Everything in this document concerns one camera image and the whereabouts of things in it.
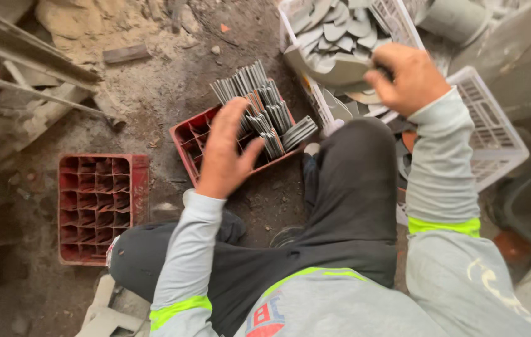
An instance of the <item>hand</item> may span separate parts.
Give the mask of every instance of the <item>hand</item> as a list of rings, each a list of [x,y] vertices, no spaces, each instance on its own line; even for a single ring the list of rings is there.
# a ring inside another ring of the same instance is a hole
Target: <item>hand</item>
[[[405,117],[451,90],[424,50],[389,43],[376,49],[373,61],[393,72],[394,83],[376,70],[368,71],[364,80],[374,87],[385,106]]]
[[[257,156],[264,147],[264,140],[259,137],[252,140],[240,157],[236,150],[240,118],[248,104],[244,98],[234,98],[213,119],[195,193],[226,199],[253,170]]]

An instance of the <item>sleeve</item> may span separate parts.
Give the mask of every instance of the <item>sleeve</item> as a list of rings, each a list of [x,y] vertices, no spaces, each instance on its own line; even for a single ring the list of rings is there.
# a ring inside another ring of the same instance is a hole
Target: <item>sleeve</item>
[[[226,200],[191,193],[174,229],[151,304],[151,336],[217,337],[207,285]]]
[[[406,200],[411,297],[449,336],[531,336],[499,250],[479,237],[467,107],[453,88],[410,120],[420,136]]]

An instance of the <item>left hand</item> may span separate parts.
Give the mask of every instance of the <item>left hand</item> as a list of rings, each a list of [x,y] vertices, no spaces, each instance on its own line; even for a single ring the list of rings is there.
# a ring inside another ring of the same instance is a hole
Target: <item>left hand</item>
[[[240,157],[236,150],[240,118],[248,104],[244,98],[234,98],[213,119],[195,193],[226,199],[253,170],[257,156],[264,147],[264,140],[260,137],[252,140]]]

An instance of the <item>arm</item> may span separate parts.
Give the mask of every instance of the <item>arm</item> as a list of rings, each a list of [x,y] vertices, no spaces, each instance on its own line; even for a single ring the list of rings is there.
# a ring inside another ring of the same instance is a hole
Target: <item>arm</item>
[[[226,198],[247,178],[263,141],[254,140],[239,157],[236,134],[247,101],[236,98],[213,121],[201,181],[174,229],[151,304],[151,335],[217,337],[207,320],[212,305],[207,286],[215,236]]]
[[[420,136],[407,188],[411,297],[449,336],[531,336],[531,314],[515,297],[500,252],[479,237],[467,107],[425,52],[392,44],[374,60],[393,69],[395,82],[377,73],[366,79],[387,106],[418,124]]]

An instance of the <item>person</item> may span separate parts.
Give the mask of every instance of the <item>person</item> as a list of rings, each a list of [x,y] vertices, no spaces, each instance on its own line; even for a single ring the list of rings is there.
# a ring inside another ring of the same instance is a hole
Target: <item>person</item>
[[[152,302],[152,336],[531,336],[499,250],[479,237],[473,123],[457,89],[424,51],[386,44],[373,60],[394,81],[377,71],[365,80],[420,137],[406,195],[410,294],[392,289],[395,140],[375,118],[347,123],[305,154],[303,233],[278,248],[222,242],[237,237],[235,219],[222,215],[226,198],[263,147],[255,140],[237,155],[247,102],[236,98],[213,121],[178,224],[132,228],[112,247],[113,278]]]

